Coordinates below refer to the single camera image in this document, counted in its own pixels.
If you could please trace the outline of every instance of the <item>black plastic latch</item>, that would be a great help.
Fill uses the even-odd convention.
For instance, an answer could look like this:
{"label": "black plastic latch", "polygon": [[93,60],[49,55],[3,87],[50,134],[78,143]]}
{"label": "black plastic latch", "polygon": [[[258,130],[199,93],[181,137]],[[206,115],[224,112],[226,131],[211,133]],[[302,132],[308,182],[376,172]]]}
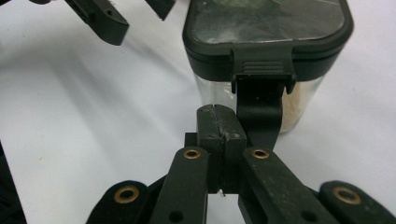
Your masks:
{"label": "black plastic latch", "polygon": [[282,123],[282,95],[296,82],[291,49],[242,46],[233,49],[233,93],[236,115],[255,147],[272,150]]}

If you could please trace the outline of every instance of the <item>brass grommet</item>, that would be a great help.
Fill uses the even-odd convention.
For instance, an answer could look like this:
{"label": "brass grommet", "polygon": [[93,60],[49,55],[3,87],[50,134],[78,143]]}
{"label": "brass grommet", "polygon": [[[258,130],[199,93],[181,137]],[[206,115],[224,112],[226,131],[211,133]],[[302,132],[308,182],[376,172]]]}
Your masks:
{"label": "brass grommet", "polygon": [[251,155],[253,157],[255,157],[257,159],[261,159],[261,160],[267,159],[268,157],[270,157],[270,154],[267,151],[263,150],[263,149],[254,149],[251,152]]}
{"label": "brass grommet", "polygon": [[201,152],[195,149],[188,149],[184,151],[184,157],[189,159],[189,160],[194,160],[197,159],[201,156]]}
{"label": "brass grommet", "polygon": [[116,203],[131,203],[134,200],[136,200],[138,196],[139,196],[139,189],[137,187],[125,186],[117,190],[117,192],[114,194],[114,201],[116,201]]}
{"label": "brass grommet", "polygon": [[352,189],[348,189],[346,187],[335,187],[332,190],[332,194],[344,203],[349,204],[360,204],[361,203],[361,196]]}

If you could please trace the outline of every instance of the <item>black container lid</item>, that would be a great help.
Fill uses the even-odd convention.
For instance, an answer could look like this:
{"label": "black container lid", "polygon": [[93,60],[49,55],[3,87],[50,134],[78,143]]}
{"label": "black container lid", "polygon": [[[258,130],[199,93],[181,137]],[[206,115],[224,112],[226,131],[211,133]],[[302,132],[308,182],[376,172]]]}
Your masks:
{"label": "black container lid", "polygon": [[345,0],[192,0],[183,39],[204,79],[230,81],[236,61],[280,57],[307,81],[327,72],[352,29]]}

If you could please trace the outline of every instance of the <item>white table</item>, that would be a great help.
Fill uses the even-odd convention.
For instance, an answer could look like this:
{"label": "white table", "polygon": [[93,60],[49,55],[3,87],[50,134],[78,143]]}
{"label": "white table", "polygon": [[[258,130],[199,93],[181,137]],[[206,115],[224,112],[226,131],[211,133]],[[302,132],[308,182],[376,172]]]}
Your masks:
{"label": "white table", "polygon": [[[0,138],[29,223],[83,223],[112,185],[165,175],[198,90],[181,31],[142,1],[114,0],[120,47],[64,1],[0,7]],[[349,1],[355,31],[276,153],[307,186],[339,179],[396,214],[396,2]],[[241,223],[236,197],[209,197],[208,223]]]}

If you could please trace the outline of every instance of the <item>transparent plastic container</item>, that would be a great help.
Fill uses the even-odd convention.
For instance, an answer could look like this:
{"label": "transparent plastic container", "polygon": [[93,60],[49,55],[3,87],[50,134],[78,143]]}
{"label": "transparent plastic container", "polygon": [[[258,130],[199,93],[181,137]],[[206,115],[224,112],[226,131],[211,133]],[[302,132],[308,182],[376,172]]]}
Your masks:
{"label": "transparent plastic container", "polygon": [[[283,116],[281,133],[290,131],[304,113],[308,102],[317,90],[323,77],[297,82],[292,94],[282,96]],[[214,82],[195,75],[203,105],[225,105],[236,111],[236,94],[231,92],[231,82]]]}

